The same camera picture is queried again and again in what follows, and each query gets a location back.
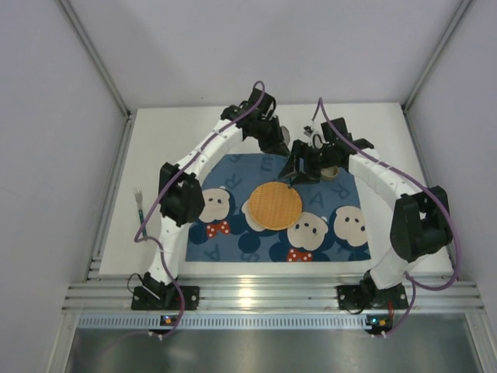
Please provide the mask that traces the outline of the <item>small beige cup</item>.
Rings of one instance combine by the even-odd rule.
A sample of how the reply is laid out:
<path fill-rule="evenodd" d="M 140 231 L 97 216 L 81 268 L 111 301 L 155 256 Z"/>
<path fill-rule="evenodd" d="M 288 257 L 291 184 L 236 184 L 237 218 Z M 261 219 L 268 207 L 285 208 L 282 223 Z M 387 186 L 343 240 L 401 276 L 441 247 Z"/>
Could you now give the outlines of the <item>small beige cup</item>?
<path fill-rule="evenodd" d="M 339 174 L 339 167 L 331 166 L 321 169 L 321 180 L 333 181 Z"/>

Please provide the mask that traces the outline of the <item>round woven bamboo plate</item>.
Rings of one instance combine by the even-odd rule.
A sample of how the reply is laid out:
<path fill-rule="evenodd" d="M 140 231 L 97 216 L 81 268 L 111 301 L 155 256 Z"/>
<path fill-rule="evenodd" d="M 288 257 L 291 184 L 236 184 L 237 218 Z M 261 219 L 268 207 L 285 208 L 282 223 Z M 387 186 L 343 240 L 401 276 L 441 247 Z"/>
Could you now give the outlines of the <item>round woven bamboo plate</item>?
<path fill-rule="evenodd" d="M 248 199 L 248 211 L 256 224 L 279 231 L 297 222 L 303 211 L 300 194 L 285 183 L 259 185 Z"/>

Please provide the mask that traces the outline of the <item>blue bear-print placemat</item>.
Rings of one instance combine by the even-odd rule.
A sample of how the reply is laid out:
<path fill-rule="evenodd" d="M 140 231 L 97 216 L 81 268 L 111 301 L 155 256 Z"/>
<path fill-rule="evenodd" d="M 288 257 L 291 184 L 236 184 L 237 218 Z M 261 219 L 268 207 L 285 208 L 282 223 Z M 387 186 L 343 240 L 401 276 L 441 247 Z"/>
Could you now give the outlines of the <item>blue bear-print placemat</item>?
<path fill-rule="evenodd" d="M 296 188 L 300 219 L 279 231 L 257 225 L 249 198 L 277 179 L 285 158 L 226 155 L 203 183 L 205 208 L 189 229 L 186 261 L 208 263 L 353 262 L 370 259 L 367 231 L 354 178 L 340 170 L 335 179 Z"/>

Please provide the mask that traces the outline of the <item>fork with green handle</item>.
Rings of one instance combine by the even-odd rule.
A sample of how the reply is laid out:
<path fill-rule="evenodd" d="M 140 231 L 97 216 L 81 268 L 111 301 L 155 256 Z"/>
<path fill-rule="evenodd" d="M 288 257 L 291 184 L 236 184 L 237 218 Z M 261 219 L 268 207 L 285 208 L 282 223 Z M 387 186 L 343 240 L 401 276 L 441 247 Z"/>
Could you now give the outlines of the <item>fork with green handle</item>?
<path fill-rule="evenodd" d="M 140 239 L 140 237 L 147 235 L 146 224 L 144 223 L 145 216 L 144 216 L 144 209 L 143 209 L 143 193 L 142 193 L 141 188 L 139 186 L 136 186 L 134 188 L 134 197 L 135 197 L 135 201 L 137 204 L 137 213 L 138 213 L 138 217 L 140 220 L 140 227 L 141 227 L 140 232 L 137 233 L 137 235 L 135 237 L 135 241 L 137 242 Z"/>

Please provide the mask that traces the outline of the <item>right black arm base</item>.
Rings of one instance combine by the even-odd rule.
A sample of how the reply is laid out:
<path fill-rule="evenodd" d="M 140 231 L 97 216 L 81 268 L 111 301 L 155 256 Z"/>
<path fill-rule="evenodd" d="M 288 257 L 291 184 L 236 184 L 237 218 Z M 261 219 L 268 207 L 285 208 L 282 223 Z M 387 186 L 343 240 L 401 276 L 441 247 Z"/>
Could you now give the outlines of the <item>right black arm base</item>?
<path fill-rule="evenodd" d="M 405 287 L 397 284 L 379 289 L 368 270 L 358 284 L 336 287 L 339 309 L 358 315 L 365 310 L 405 310 L 408 300 Z"/>

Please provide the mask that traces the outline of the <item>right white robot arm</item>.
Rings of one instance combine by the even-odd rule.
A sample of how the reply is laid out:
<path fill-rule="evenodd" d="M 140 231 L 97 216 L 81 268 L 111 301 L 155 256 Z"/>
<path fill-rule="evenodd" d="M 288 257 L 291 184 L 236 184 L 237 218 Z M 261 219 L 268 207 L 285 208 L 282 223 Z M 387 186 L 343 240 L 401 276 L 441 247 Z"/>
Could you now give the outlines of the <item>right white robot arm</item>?
<path fill-rule="evenodd" d="M 317 183 L 323 170 L 336 166 L 365 183 L 393 211 L 391 246 L 366 273 L 376 289 L 398 285 L 418 262 L 452 243 L 455 228 L 442 187 L 428 188 L 387 164 L 368 140 L 353 139 L 343 118 L 305 130 L 308 136 L 322 136 L 322 145 L 295 140 L 280 177 L 293 185 Z"/>

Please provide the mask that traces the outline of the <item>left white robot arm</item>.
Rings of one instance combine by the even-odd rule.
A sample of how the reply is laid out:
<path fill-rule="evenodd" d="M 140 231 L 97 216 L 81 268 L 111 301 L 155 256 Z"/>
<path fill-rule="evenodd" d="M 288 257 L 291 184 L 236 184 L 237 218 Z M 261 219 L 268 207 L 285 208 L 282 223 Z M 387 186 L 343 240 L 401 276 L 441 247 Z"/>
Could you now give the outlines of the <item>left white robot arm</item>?
<path fill-rule="evenodd" d="M 146 271 L 151 279 L 165 286 L 179 275 L 186 255 L 189 227 L 205 207 L 203 181 L 230 150 L 247 138 L 257 140 L 262 153 L 288 156 L 289 134 L 275 115 L 276 99 L 257 81 L 250 97 L 223 110 L 208 135 L 188 155 L 175 164 L 166 163 L 159 172 L 158 197 L 148 217 L 160 210 L 160 235 L 150 240 L 157 244 L 152 264 Z"/>

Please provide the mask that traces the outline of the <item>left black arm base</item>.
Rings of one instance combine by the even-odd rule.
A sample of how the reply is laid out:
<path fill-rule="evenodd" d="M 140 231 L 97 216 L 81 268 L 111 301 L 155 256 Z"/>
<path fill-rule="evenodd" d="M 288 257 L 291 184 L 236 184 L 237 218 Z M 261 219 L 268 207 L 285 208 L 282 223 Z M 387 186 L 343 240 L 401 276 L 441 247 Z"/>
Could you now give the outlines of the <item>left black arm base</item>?
<path fill-rule="evenodd" d="M 180 285 L 180 291 L 173 283 L 157 282 L 147 272 L 138 275 L 140 285 L 132 292 L 131 309 L 134 311 L 194 311 L 200 302 L 200 288 Z"/>

